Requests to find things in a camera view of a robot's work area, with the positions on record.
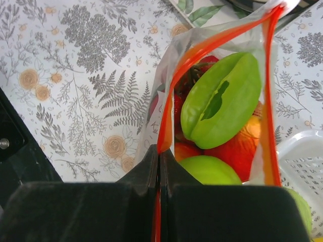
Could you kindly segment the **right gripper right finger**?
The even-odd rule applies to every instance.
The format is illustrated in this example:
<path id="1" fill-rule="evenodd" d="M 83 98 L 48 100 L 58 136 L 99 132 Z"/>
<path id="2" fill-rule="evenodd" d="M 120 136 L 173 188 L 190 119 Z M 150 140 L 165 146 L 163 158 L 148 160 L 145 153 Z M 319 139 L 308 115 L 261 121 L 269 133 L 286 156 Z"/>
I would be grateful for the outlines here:
<path id="1" fill-rule="evenodd" d="M 160 155 L 161 241 L 309 241 L 284 188 L 207 186 Z"/>

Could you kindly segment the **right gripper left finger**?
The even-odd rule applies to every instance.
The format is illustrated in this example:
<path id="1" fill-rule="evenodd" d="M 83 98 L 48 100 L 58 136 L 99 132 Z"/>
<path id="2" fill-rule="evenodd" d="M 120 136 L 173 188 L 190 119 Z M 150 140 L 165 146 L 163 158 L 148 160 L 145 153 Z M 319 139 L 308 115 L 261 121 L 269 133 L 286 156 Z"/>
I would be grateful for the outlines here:
<path id="1" fill-rule="evenodd" d="M 1 216 L 1 241 L 153 241 L 157 150 L 115 183 L 28 183 Z"/>

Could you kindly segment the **green apple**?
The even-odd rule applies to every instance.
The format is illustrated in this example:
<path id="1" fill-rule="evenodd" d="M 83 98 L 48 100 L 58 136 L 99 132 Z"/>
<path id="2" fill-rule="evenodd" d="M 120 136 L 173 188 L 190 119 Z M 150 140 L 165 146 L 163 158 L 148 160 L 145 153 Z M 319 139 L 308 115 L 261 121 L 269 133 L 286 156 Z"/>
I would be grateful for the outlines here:
<path id="1" fill-rule="evenodd" d="M 203 185 L 242 185 L 234 169 L 218 158 L 193 156 L 179 164 Z"/>

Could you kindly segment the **red strawberry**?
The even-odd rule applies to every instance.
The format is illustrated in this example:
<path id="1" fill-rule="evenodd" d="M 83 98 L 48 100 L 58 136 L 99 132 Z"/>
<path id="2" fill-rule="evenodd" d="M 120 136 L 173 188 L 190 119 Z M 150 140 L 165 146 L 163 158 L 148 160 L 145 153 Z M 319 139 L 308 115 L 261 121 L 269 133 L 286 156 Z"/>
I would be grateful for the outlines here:
<path id="1" fill-rule="evenodd" d="M 224 144 L 203 150 L 194 142 L 187 140 L 182 132 L 179 119 L 175 118 L 175 160 L 196 155 L 216 157 L 228 164 L 239 176 L 242 182 L 249 180 L 250 170 L 260 137 L 260 121 L 262 118 L 262 103 L 258 102 L 255 111 L 245 126 Z"/>

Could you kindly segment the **clear zip bag orange zipper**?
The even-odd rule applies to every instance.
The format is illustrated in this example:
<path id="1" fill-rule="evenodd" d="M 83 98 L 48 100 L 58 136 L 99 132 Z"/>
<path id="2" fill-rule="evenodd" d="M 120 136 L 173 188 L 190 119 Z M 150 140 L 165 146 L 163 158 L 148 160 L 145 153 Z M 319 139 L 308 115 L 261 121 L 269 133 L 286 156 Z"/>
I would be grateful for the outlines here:
<path id="1" fill-rule="evenodd" d="M 192 45 L 195 28 L 176 37 L 160 62 L 156 81 L 165 81 L 160 98 L 157 134 L 143 132 L 136 159 L 152 157 L 157 188 L 154 214 L 156 241 L 305 241 L 308 235 L 290 193 L 281 187 L 273 126 L 271 50 L 279 18 L 298 1 L 268 1 L 263 15 L 250 15 L 242 24 L 203 38 Z M 234 137 L 251 117 L 263 97 L 261 136 L 254 164 L 260 166 L 260 185 L 202 185 L 171 153 L 173 142 L 173 92 L 176 84 L 204 56 L 224 49 L 253 28 L 261 30 L 260 53 L 234 47 L 211 67 L 189 92 L 181 113 L 186 139 L 201 149 L 211 149 Z"/>

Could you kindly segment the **green starfruit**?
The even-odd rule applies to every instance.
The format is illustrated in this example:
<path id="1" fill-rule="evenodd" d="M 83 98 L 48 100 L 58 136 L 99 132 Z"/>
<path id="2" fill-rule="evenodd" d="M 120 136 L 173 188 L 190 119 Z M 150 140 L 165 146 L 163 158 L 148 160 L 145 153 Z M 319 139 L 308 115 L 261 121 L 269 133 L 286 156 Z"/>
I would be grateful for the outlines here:
<path id="1" fill-rule="evenodd" d="M 211 149 L 234 137 L 252 116 L 262 90 L 258 61 L 249 52 L 231 54 L 206 71 L 181 110 L 184 137 Z"/>

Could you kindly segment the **red lychee bunch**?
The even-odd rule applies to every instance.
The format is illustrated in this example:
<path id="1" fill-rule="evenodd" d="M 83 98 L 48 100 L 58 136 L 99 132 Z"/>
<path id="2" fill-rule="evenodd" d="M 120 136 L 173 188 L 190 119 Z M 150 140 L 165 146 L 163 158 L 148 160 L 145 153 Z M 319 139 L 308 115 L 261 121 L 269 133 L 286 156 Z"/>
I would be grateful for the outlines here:
<path id="1" fill-rule="evenodd" d="M 180 125 L 181 108 L 187 95 L 189 94 L 192 87 L 200 79 L 200 77 L 219 59 L 214 55 L 209 55 L 202 58 L 198 63 L 193 65 L 175 85 L 174 88 L 174 125 L 175 125 L 175 140 L 181 143 L 193 144 L 192 141 L 186 139 L 183 135 L 182 128 Z M 145 137 L 148 141 L 155 144 L 157 142 L 160 116 L 162 115 L 161 109 L 163 106 L 158 102 L 159 99 L 163 99 L 165 95 L 165 81 L 155 90 L 152 101 L 148 110 L 147 125 L 150 126 L 146 129 Z"/>

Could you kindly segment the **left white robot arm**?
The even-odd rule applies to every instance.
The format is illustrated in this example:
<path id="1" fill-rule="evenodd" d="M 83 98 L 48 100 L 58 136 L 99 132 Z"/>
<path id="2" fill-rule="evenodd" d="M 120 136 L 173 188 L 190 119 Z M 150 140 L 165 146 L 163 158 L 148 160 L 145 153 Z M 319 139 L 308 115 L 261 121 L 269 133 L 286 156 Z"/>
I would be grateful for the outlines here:
<path id="1" fill-rule="evenodd" d="M 28 128 L 1 91 L 1 209 L 28 182 L 61 182 Z"/>

